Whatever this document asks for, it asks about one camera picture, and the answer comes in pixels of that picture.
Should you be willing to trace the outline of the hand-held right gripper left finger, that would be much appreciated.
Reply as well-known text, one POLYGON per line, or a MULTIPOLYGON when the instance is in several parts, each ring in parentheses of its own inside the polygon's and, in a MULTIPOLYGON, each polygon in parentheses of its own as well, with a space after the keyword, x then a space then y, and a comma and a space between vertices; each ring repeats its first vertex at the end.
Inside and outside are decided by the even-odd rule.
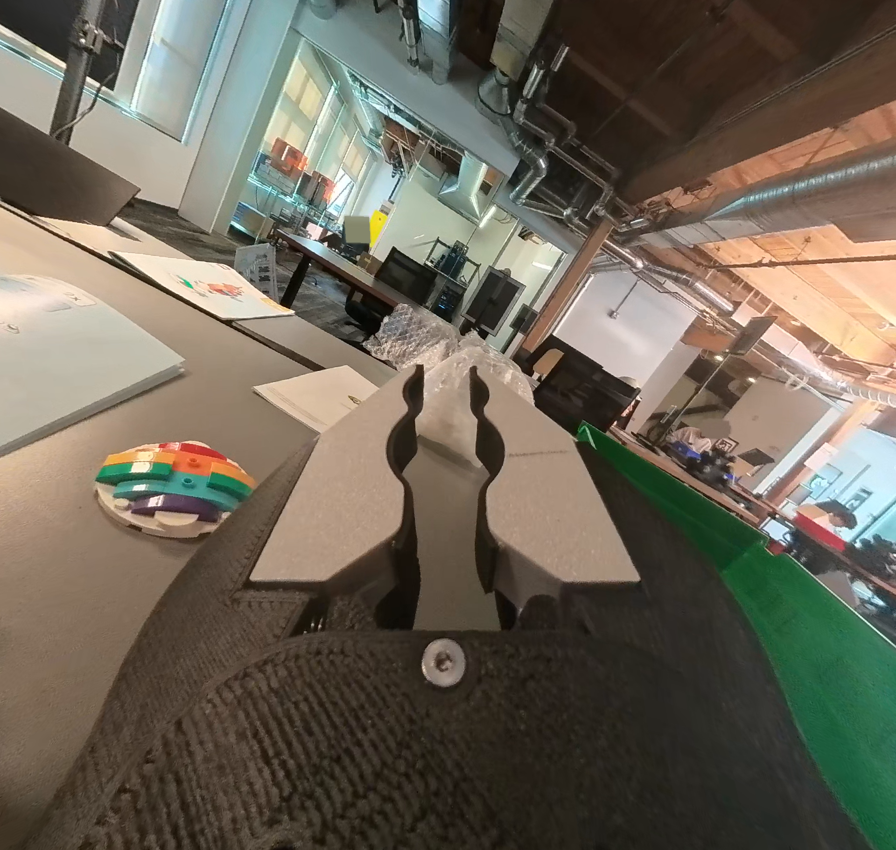
POLYGON ((405 470, 418 451, 423 395, 424 368, 411 365, 319 436, 249 587, 359 597, 385 628, 413 627, 420 562, 405 470))

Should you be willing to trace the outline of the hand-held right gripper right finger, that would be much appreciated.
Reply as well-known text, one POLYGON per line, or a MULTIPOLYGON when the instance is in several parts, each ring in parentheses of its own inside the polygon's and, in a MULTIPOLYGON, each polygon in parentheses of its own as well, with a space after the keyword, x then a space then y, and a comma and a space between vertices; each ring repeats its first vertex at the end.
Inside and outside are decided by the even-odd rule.
POLYGON ((491 374, 469 369, 475 454, 476 574, 510 630, 534 598, 565 603, 641 576, 573 437, 491 374))

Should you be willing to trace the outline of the green plastic bin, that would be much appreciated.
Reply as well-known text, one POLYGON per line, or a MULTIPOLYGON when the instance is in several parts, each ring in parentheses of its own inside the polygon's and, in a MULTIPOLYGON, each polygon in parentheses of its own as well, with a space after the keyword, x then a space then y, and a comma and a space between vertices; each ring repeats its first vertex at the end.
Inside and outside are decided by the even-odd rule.
POLYGON ((767 538, 616 439, 576 440, 695 543, 751 622, 808 750, 874 848, 895 847, 894 646, 767 538))

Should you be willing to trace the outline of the round rainbow lego build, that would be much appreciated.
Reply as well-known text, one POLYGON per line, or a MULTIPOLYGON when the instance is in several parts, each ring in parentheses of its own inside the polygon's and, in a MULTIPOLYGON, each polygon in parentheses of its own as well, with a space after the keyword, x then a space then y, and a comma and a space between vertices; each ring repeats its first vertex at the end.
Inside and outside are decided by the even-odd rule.
POLYGON ((171 441, 107 456, 95 476, 94 495, 121 526, 194 540, 216 531, 256 486, 238 463, 211 446, 171 441))

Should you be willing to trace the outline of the cluttered wooden desk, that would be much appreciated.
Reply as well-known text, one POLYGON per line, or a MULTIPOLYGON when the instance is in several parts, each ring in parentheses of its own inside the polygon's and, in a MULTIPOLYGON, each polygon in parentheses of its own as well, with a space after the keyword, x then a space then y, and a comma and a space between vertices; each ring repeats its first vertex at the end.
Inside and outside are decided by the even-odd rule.
POLYGON ((616 427, 609 429, 609 436, 629 452, 651 463, 751 526, 759 528, 766 522, 778 518, 778 510, 774 506, 732 486, 730 480, 727 480, 728 475, 723 475, 717 467, 710 467, 709 471, 704 473, 704 469, 699 466, 699 459, 688 456, 675 457, 663 451, 655 451, 632 434, 616 427))

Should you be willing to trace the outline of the clear bubble wrap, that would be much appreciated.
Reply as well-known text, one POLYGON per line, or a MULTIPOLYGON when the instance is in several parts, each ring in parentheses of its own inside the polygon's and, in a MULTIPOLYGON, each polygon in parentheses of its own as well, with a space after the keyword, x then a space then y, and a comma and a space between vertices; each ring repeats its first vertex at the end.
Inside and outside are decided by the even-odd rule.
POLYGON ((418 437, 449 460, 477 467, 476 418, 470 408, 469 370, 490 375, 529 403, 532 386, 521 368, 475 333, 461 335, 453 324, 426 310, 398 305, 364 341, 375 358, 397 371, 420 364, 424 402, 418 437))

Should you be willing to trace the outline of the black screen on stand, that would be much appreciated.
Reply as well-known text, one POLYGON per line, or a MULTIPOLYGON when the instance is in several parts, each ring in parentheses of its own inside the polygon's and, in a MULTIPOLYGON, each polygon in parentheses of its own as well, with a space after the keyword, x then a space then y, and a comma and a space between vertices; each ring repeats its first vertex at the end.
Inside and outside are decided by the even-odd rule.
POLYGON ((514 279, 509 269, 488 266, 462 312, 460 335, 475 332, 484 340, 495 337, 524 289, 525 285, 514 279))

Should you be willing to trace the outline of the black office chair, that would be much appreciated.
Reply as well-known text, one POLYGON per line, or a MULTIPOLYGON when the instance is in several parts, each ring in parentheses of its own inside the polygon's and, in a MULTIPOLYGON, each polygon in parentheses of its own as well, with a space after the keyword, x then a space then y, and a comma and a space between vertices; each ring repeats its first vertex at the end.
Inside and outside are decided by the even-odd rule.
POLYGON ((434 291, 438 275, 434 268, 392 247, 375 277, 417 306, 424 307, 434 291))

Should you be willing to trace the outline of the white booklet with colourful picture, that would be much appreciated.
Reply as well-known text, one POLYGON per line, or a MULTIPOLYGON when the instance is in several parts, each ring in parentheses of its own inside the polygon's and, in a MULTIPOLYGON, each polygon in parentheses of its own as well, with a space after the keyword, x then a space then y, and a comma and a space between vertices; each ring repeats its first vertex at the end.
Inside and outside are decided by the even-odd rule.
POLYGON ((218 320, 260 320, 294 314, 221 263, 126 251, 114 251, 111 256, 218 320))

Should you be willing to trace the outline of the long office table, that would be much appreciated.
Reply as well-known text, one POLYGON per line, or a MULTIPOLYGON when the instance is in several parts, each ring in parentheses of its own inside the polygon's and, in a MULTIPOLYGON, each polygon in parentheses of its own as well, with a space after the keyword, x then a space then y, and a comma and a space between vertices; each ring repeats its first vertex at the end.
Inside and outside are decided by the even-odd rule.
POLYGON ((362 271, 357 265, 319 241, 274 229, 271 241, 277 251, 296 268, 280 297, 280 305, 289 308, 295 302, 312 264, 333 276, 349 289, 344 304, 347 319, 345 324, 361 330, 366 338, 372 336, 383 318, 398 306, 407 306, 412 311, 426 314, 424 307, 416 304, 408 296, 383 283, 376 277, 362 271))

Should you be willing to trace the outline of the open light blue instruction booklet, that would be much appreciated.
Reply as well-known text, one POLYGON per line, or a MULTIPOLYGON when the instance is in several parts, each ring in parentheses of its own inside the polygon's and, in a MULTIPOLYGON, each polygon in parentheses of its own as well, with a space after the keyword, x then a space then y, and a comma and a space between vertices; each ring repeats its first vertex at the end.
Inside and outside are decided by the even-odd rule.
POLYGON ((172 380, 184 358, 81 288, 1 278, 1 454, 172 380))

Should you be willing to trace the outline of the dark grey flat panel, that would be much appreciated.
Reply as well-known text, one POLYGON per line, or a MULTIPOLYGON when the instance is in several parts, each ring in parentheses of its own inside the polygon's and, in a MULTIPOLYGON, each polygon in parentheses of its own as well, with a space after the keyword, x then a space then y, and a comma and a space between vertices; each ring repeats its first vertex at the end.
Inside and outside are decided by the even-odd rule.
POLYGON ((106 227, 139 186, 1 111, 1 199, 34 217, 106 227))

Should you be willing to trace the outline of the black stand pole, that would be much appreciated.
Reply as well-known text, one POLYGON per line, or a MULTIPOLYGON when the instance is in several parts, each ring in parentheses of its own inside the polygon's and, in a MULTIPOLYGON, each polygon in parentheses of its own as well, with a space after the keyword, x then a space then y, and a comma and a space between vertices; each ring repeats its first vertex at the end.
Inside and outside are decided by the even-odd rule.
POLYGON ((91 63, 104 43, 100 23, 106 0, 81 0, 70 32, 70 44, 56 98, 49 136, 68 146, 80 117, 79 106, 91 63))

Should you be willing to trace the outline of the wooden support post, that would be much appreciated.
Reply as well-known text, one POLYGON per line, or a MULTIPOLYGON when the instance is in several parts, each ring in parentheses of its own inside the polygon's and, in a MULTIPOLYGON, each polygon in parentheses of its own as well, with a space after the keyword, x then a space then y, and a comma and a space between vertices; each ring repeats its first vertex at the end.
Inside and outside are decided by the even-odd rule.
POLYGON ((598 226, 588 234, 566 268, 563 277, 541 308, 539 317, 521 342, 521 352, 526 354, 533 352, 542 341, 551 335, 566 310, 574 302, 582 283, 587 280, 591 262, 599 254, 601 247, 613 230, 612 219, 603 217, 598 226))

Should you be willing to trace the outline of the silver ventilation duct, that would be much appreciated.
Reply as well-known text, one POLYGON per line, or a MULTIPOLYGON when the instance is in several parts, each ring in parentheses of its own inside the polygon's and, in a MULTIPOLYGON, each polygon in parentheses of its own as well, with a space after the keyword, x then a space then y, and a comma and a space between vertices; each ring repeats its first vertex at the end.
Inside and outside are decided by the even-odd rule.
POLYGON ((833 226, 853 243, 895 238, 895 139, 671 211, 626 241, 693 246, 833 226))

